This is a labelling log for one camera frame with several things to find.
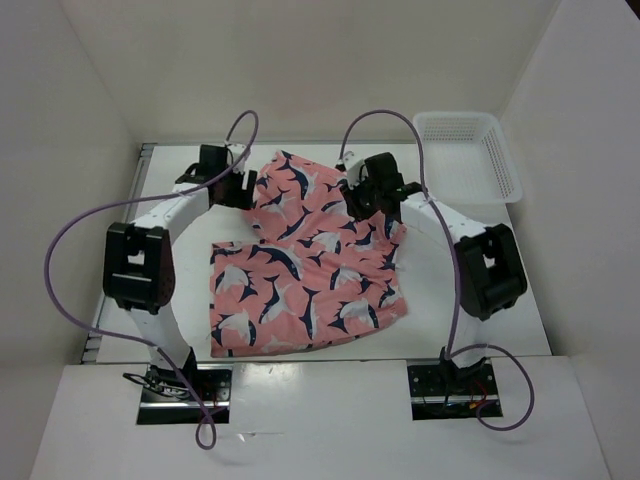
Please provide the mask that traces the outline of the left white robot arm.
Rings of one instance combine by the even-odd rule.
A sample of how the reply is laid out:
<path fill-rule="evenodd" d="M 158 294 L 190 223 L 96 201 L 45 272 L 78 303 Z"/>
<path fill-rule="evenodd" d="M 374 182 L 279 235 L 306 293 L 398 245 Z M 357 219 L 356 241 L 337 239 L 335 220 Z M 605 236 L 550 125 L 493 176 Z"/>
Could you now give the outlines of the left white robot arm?
<path fill-rule="evenodd" d="M 200 385 L 195 353 L 182 336 L 171 299 L 176 287 L 172 245 L 211 207 L 247 210 L 257 172 L 244 167 L 250 148 L 225 142 L 201 145 L 198 161 L 180 175 L 170 194 L 129 223 L 107 230 L 104 294 L 136 325 L 150 354 L 141 384 L 185 400 Z"/>

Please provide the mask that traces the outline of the pink shark print shorts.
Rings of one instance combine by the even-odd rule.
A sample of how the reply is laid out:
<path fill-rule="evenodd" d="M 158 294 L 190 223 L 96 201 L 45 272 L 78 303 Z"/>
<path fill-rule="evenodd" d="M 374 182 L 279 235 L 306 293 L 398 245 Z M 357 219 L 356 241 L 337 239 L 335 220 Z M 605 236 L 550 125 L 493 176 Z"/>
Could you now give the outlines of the pink shark print shorts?
<path fill-rule="evenodd" d="M 406 228 L 347 212 L 338 170 L 278 151 L 244 217 L 253 243 L 211 249 L 210 354 L 273 356 L 349 343 L 408 312 L 396 273 Z"/>

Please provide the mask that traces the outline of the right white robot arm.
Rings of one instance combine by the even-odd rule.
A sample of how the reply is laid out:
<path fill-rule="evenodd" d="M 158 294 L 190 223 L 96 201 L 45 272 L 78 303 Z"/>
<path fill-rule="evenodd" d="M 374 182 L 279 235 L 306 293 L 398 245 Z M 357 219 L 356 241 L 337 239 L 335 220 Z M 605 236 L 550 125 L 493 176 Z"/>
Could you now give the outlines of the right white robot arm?
<path fill-rule="evenodd" d="M 446 391 L 464 391 L 486 361 L 483 324 L 513 307 L 527 290 L 512 230 L 472 220 L 429 195 L 424 184 L 407 183 L 389 152 L 368 158 L 349 152 L 336 168 L 346 174 L 340 191 L 349 214 L 364 220 L 380 212 L 451 254 L 454 319 L 439 356 L 438 378 Z"/>

